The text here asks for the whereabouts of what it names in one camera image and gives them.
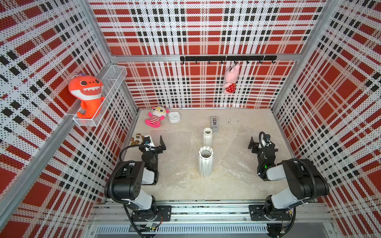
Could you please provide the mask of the white alarm clock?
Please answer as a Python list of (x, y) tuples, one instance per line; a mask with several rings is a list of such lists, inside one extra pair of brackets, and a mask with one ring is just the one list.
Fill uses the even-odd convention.
[(179, 112), (169, 112), (168, 113), (168, 120), (171, 124), (177, 124), (181, 121), (181, 115)]

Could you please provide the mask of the clear acrylic wall shelf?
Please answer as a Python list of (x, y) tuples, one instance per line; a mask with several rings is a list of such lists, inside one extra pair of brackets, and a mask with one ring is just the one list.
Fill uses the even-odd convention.
[(80, 100), (80, 108), (73, 121), (80, 127), (97, 127), (117, 98), (129, 99), (128, 91), (123, 85), (127, 76), (124, 66), (106, 66), (98, 76), (84, 73), (72, 77), (68, 90)]

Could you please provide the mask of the pink pig plush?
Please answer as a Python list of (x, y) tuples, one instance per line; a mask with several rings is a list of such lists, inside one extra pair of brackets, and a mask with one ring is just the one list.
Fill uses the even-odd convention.
[(224, 79), (226, 83), (224, 84), (224, 94), (233, 94), (236, 91), (236, 84), (240, 74), (240, 64), (237, 63), (232, 67), (228, 68), (225, 72)]

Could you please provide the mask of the pink striped plush doll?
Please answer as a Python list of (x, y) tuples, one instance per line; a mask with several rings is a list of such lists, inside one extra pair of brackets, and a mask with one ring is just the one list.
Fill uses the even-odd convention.
[(148, 113), (149, 119), (145, 120), (145, 124), (152, 128), (159, 128), (161, 126), (161, 121), (166, 118), (168, 113), (169, 110), (163, 107), (153, 107)]

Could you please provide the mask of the large white ribbed vase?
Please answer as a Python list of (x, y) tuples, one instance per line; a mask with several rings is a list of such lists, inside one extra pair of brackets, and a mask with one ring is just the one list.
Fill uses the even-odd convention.
[(212, 174), (213, 159), (213, 150), (210, 147), (204, 146), (199, 150), (198, 171), (202, 177)]

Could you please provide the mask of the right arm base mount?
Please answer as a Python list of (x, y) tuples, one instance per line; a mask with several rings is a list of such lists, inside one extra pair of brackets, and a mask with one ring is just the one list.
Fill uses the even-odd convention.
[(249, 205), (249, 213), (252, 221), (291, 221), (288, 209), (279, 210), (264, 204)]

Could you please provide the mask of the brown white plush dog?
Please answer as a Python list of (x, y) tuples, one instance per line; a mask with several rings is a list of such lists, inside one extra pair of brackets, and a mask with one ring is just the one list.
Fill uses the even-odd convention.
[(130, 139), (130, 145), (137, 145), (143, 143), (144, 136), (142, 136), (140, 133), (135, 134)]

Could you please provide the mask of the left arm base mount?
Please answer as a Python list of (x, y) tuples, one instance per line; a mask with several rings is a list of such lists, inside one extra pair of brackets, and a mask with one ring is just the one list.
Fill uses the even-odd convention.
[(171, 220), (172, 206), (159, 205), (153, 206), (149, 210), (133, 211), (131, 216), (134, 222), (168, 222)]

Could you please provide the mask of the orange shark plush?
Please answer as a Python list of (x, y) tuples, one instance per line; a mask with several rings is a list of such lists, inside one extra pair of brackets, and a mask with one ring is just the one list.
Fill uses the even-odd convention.
[(102, 96), (104, 84), (94, 76), (83, 73), (75, 75), (68, 84), (71, 95), (79, 99), (80, 107), (85, 113), (77, 113), (80, 119), (92, 119), (97, 117), (101, 111), (100, 107), (105, 100)]

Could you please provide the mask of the aluminium front rail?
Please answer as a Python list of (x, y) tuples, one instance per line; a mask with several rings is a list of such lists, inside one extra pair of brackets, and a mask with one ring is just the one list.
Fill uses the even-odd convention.
[[(287, 227), (289, 219), (268, 220), (260, 215), (260, 200), (178, 200), (160, 201), (165, 221), (136, 222), (144, 235), (161, 237), (267, 237), (274, 225)], [(121, 204), (106, 202), (95, 206), (86, 238), (137, 237)], [(296, 209), (295, 222), (287, 238), (338, 238), (333, 217), (322, 203), (303, 204)]]

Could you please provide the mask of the small white ribbed vase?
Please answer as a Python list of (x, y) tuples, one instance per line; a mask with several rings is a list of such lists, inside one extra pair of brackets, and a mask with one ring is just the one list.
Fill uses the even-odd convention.
[(205, 128), (203, 130), (203, 146), (211, 147), (212, 146), (212, 138), (213, 138), (213, 130), (211, 128)]

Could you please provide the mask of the black hook rail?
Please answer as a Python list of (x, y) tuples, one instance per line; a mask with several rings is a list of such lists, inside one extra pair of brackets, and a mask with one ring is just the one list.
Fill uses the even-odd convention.
[(263, 61), (270, 61), (275, 62), (277, 60), (278, 56), (265, 56), (265, 55), (259, 55), (259, 56), (182, 56), (180, 57), (181, 62), (201, 62), (201, 61), (258, 61), (262, 63)]

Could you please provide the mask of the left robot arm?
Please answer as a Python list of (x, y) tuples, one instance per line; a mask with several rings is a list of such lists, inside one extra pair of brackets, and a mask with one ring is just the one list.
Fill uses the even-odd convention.
[(142, 186), (157, 184), (158, 155), (166, 150), (166, 145), (160, 137), (159, 146), (155, 146), (151, 136), (147, 135), (142, 143), (123, 148), (119, 158), (122, 159), (123, 153), (134, 147), (142, 152), (141, 160), (119, 162), (105, 185), (105, 196), (131, 209), (133, 215), (130, 217), (134, 221), (153, 221), (159, 214), (156, 199), (144, 192)]

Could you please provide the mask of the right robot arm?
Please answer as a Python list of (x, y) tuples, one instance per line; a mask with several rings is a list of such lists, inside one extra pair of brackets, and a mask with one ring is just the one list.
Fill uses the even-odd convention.
[(259, 142), (251, 137), (248, 149), (257, 154), (257, 175), (263, 181), (287, 180), (287, 187), (281, 192), (269, 195), (263, 205), (250, 207), (252, 220), (289, 221), (289, 212), (299, 205), (314, 201), (329, 194), (329, 185), (312, 161), (288, 159), (276, 164), (278, 149), (271, 136), (259, 133)]

